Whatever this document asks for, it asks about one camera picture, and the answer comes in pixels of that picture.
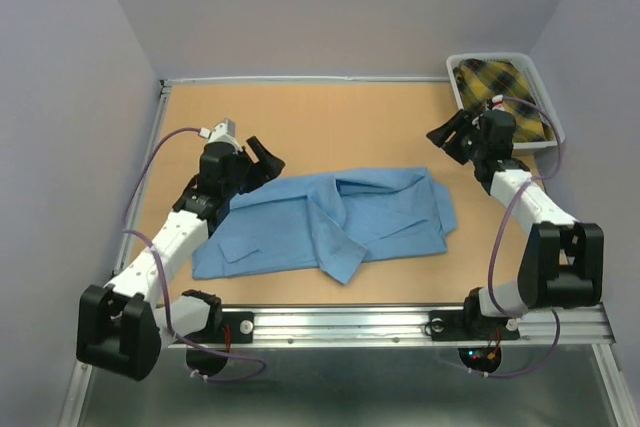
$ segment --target plaid shirt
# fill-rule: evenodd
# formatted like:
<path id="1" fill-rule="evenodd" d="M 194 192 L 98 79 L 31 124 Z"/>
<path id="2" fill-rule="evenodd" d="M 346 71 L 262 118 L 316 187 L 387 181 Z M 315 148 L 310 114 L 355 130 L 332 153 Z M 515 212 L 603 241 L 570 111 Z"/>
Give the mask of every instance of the plaid shirt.
<path id="1" fill-rule="evenodd" d="M 519 97 L 535 103 L 529 93 L 524 74 L 511 62 L 467 59 L 453 69 L 465 110 L 480 114 L 487 101 L 496 95 Z M 540 120 L 531 107 L 513 101 L 504 101 L 504 108 L 516 119 L 513 142 L 540 142 L 553 138 L 551 129 Z"/>

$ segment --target white basket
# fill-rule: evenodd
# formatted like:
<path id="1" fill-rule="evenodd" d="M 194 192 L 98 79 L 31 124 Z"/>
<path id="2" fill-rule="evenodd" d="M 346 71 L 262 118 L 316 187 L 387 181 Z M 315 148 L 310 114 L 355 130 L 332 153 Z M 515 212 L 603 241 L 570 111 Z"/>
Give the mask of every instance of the white basket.
<path id="1" fill-rule="evenodd" d="M 467 59 L 505 60 L 511 62 L 516 69 L 518 69 L 525 75 L 525 77 L 527 78 L 527 82 L 529 83 L 529 91 L 531 93 L 531 96 L 535 100 L 536 105 L 549 116 L 549 119 L 551 120 L 551 122 L 553 122 L 553 125 L 558 131 L 558 137 L 560 137 L 559 139 L 546 140 L 543 142 L 519 142 L 513 144 L 514 154 L 532 154 L 546 147 L 555 147 L 556 145 L 558 145 L 558 140 L 560 141 L 560 143 L 564 142 L 564 130 L 562 130 L 562 126 L 560 125 L 560 121 L 558 120 L 556 111 L 553 108 L 551 99 L 549 99 L 549 94 L 547 94 L 547 90 L 542 84 L 540 74 L 538 74 L 535 65 L 533 65 L 533 61 L 528 55 L 520 54 L 517 52 L 491 52 L 450 56 L 447 59 L 447 71 L 449 72 L 449 80 L 451 81 L 453 94 L 456 96 L 458 109 L 462 110 L 464 107 L 462 105 L 462 99 L 460 98 L 460 92 L 458 91 L 456 78 L 453 75 L 453 69 L 457 67 L 460 62 Z"/>

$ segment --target white wall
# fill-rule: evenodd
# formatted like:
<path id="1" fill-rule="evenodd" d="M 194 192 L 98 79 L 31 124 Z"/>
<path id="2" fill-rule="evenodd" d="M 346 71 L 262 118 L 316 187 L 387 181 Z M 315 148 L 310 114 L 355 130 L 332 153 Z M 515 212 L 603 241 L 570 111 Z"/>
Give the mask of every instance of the white wall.
<path id="1" fill-rule="evenodd" d="M 157 80 L 117 0 L 0 0 L 0 425 L 57 425 Z"/>
<path id="2" fill-rule="evenodd" d="M 532 56 L 567 135 L 547 186 L 604 229 L 605 305 L 640 408 L 640 0 L 562 0 Z"/>
<path id="3" fill-rule="evenodd" d="M 161 78 L 437 75 L 528 52 L 559 0 L 120 0 Z"/>

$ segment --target tan tabletop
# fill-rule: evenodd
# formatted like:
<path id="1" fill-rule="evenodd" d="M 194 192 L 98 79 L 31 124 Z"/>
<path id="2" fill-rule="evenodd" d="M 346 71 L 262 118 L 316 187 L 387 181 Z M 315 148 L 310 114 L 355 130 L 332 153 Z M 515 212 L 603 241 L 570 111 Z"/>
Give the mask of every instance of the tan tabletop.
<path id="1" fill-rule="evenodd" d="M 175 86 L 162 135 L 179 127 L 214 127 L 229 117 L 244 141 L 256 135 L 287 163 L 283 175 L 355 167 L 427 166 L 447 185 L 458 218 L 449 251 L 427 257 L 364 263 L 348 285 L 317 268 L 214 280 L 193 280 L 191 261 L 171 283 L 216 293 L 234 304 L 462 302 L 486 285 L 489 254 L 504 207 L 425 134 L 456 110 L 446 83 L 226 84 Z M 138 227 L 154 236 L 187 181 L 197 172 L 203 141 L 180 134 L 158 155 Z M 532 158 L 524 158 L 533 169 Z M 496 280 L 513 278 L 525 245 L 513 220 L 498 257 Z M 136 244 L 134 253 L 141 246 Z"/>

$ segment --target blue towel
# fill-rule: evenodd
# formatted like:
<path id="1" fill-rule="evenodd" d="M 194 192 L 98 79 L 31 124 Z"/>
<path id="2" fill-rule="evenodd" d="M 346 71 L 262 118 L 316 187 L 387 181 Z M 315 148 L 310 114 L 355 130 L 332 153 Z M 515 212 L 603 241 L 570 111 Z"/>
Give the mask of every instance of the blue towel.
<path id="1" fill-rule="evenodd" d="M 231 201 L 193 277 L 319 266 L 346 284 L 362 262 L 446 252 L 455 227 L 448 189 L 424 167 L 284 177 Z"/>

